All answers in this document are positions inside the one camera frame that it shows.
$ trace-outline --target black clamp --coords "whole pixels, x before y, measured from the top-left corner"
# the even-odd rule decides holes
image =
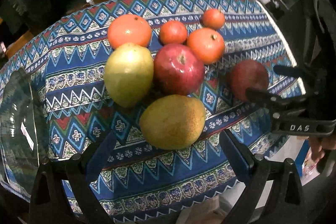
[[[327,72],[308,67],[274,66],[274,72],[287,77],[301,77],[310,89],[305,95],[281,98],[267,91],[247,89],[247,98],[260,107],[268,108],[272,133],[327,137],[336,125],[335,95],[328,92]]]
[[[245,190],[222,224],[247,224],[254,214],[267,181],[273,185],[265,207],[254,224],[306,224],[306,209],[300,177],[294,161],[266,160],[253,155],[229,129],[219,135],[219,144]]]
[[[115,133],[100,136],[82,155],[70,159],[51,161],[42,159],[34,181],[29,207],[29,223],[38,224],[48,219],[52,224],[112,224],[93,191],[90,182],[98,176],[110,156],[110,148],[116,144]],[[71,210],[63,189],[62,180],[68,180],[85,221],[77,219]]]

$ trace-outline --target tablecloth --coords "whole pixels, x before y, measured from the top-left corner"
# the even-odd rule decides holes
[[[206,123],[192,146],[157,149],[142,137],[138,120],[144,101],[132,113],[122,113],[109,98],[103,82],[104,65],[113,49],[107,28],[120,15],[137,14],[152,27],[149,49],[155,57],[162,47],[160,26],[179,20],[188,33],[202,28],[200,18],[209,8],[225,14],[219,30],[226,50],[208,65],[205,81],[194,94],[206,108]],[[302,82],[276,75],[277,64],[294,66],[280,30],[257,2],[249,0],[112,0],[62,18],[22,48],[0,71],[0,101],[11,73],[24,68],[44,102],[48,123],[49,157],[64,160],[82,153],[97,137],[114,130],[117,144],[97,181],[90,187],[106,212],[115,220],[139,220],[189,207],[222,193],[236,184],[235,175],[219,146],[219,133],[231,128],[253,153],[270,156],[287,136],[269,132],[267,109],[242,103],[222,80],[227,71],[246,58],[262,62],[268,70],[269,91],[283,97],[304,93]],[[29,200],[3,158],[9,184],[6,188]],[[71,187],[64,190],[77,215],[80,208]]]

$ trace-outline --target small orange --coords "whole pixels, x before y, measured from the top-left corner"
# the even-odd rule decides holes
[[[183,44],[188,37],[186,26],[179,21],[169,21],[162,25],[159,38],[166,44]]]
[[[152,39],[152,29],[146,20],[137,15],[122,15],[112,21],[107,31],[112,48],[125,43],[147,47]]]
[[[220,33],[210,28],[198,29],[187,39],[187,46],[205,65],[217,62],[224,53],[224,39]]]
[[[209,9],[202,15],[202,23],[205,27],[218,30],[225,23],[225,16],[218,9]]]

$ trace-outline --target red apple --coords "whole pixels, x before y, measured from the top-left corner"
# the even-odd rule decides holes
[[[268,72],[264,65],[251,59],[235,65],[226,79],[235,97],[243,102],[248,102],[246,89],[267,90],[269,84]]]
[[[168,44],[154,60],[154,79],[167,94],[188,95],[204,80],[204,64],[192,50],[181,44]]]

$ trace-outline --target pear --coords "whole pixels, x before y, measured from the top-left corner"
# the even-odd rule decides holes
[[[139,125],[151,145],[177,150],[192,145],[203,131],[205,107],[196,99],[169,95],[153,102],[141,115]]]
[[[149,92],[153,74],[154,63],[149,49],[126,43],[118,47],[106,62],[105,88],[115,103],[131,108]]]

